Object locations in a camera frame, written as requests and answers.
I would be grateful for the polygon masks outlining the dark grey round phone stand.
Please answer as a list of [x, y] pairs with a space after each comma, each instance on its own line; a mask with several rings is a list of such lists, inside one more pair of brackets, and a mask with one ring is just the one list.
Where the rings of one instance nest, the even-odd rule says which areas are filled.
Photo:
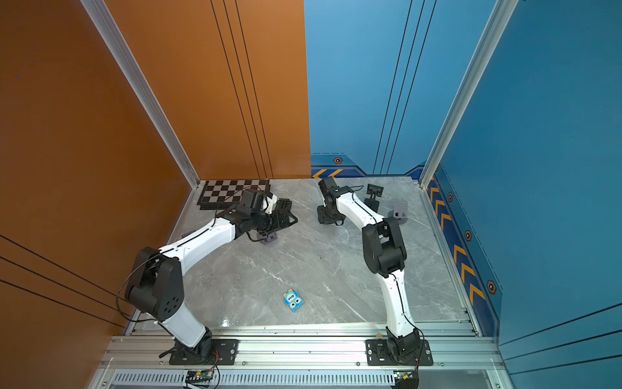
[[340, 213], [333, 208], [327, 206], [317, 207], [317, 220], [321, 225], [337, 224], [338, 221], [342, 221], [343, 218]]

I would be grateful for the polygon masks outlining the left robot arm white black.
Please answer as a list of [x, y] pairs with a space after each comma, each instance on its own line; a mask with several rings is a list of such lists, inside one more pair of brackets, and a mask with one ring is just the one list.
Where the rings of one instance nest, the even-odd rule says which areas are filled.
[[145, 247], [137, 254], [131, 274], [118, 293], [173, 337], [175, 345], [164, 355], [176, 364], [206, 364], [216, 355], [212, 331], [186, 301], [186, 274], [204, 259], [242, 236], [257, 233], [266, 242], [280, 230], [295, 225], [293, 201], [270, 191], [245, 189], [241, 200], [217, 212], [213, 220], [161, 248]]

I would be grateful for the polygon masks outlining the right circuit board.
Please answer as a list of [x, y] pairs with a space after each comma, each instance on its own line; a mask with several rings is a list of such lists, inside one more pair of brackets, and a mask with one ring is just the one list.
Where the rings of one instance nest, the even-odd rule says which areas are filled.
[[395, 389], [418, 389], [420, 375], [417, 371], [395, 371]]

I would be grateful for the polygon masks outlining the right aluminium corner post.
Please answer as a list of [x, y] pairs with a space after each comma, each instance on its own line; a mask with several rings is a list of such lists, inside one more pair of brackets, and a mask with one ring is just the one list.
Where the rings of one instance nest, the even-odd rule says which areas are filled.
[[496, 1], [419, 179], [422, 189], [429, 187], [517, 5]]

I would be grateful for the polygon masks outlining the aluminium front rail frame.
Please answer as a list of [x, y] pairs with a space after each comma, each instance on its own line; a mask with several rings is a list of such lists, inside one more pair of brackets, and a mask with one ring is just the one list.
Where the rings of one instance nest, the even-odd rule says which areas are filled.
[[395, 371], [417, 371], [421, 388], [510, 388], [493, 338], [468, 321], [418, 325], [433, 366], [369, 366], [365, 341], [385, 338], [383, 324], [222, 327], [213, 339], [239, 340], [233, 366], [171, 366], [160, 356], [175, 345], [161, 331], [137, 330], [110, 341], [93, 388], [184, 388], [186, 371], [213, 370], [210, 388], [391, 387]]

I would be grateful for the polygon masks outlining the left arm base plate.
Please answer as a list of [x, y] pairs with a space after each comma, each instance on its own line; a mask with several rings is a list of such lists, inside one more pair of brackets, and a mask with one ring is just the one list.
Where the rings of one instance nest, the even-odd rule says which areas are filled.
[[238, 346], [237, 339], [204, 340], [194, 348], [176, 341], [173, 348], [160, 356], [170, 356], [168, 363], [171, 366], [233, 366]]

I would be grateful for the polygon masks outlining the black folding phone stand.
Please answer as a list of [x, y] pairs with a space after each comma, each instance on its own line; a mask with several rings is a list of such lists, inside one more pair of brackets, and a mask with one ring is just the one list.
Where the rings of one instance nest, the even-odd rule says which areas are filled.
[[382, 197], [383, 191], [383, 186], [369, 184], [366, 191], [368, 198], [364, 199], [364, 204], [374, 212], [378, 212], [380, 204], [378, 198]]

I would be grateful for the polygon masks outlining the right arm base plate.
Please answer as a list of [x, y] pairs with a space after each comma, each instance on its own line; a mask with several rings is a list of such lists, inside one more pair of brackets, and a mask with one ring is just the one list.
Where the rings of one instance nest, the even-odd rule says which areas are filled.
[[393, 342], [385, 338], [365, 341], [366, 358], [369, 366], [433, 366], [432, 351], [427, 340], [412, 345]]

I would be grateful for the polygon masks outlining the aluminium corner post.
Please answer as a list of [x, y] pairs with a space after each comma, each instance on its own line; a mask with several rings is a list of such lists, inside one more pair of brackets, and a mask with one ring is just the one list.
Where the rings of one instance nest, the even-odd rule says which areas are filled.
[[496, 1], [419, 179], [422, 189], [429, 187], [517, 5]]
[[82, 0], [81, 3], [186, 181], [191, 188], [197, 188], [199, 175], [105, 1]]

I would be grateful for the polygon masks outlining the black white chessboard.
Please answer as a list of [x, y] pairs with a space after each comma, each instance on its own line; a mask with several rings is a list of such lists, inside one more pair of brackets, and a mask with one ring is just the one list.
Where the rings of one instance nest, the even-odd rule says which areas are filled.
[[269, 179], [208, 180], [205, 181], [197, 205], [201, 210], [223, 210], [239, 203], [246, 189], [268, 191]]

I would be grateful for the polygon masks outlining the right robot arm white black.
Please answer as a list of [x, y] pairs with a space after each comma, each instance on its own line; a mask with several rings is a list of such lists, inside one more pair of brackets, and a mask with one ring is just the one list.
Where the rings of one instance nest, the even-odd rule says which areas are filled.
[[323, 196], [317, 208], [323, 225], [351, 221], [360, 231], [364, 262], [376, 275], [386, 306], [387, 347], [399, 365], [418, 364], [424, 354], [424, 336], [411, 317], [404, 282], [408, 257], [398, 219], [378, 212], [384, 188], [369, 184], [367, 199], [360, 199], [351, 186], [339, 186], [332, 177], [319, 182]]

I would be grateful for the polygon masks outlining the left green circuit board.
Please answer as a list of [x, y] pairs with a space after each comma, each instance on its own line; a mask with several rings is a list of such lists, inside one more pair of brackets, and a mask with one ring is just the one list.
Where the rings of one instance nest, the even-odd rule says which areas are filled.
[[215, 383], [215, 371], [199, 370], [186, 371], [184, 378], [184, 388], [210, 388]]

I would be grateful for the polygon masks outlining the left aluminium corner post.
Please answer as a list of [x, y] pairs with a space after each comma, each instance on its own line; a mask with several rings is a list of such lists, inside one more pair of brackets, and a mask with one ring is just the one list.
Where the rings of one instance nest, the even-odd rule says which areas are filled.
[[186, 181], [191, 188], [197, 188], [199, 175], [105, 1], [82, 0], [81, 3]]

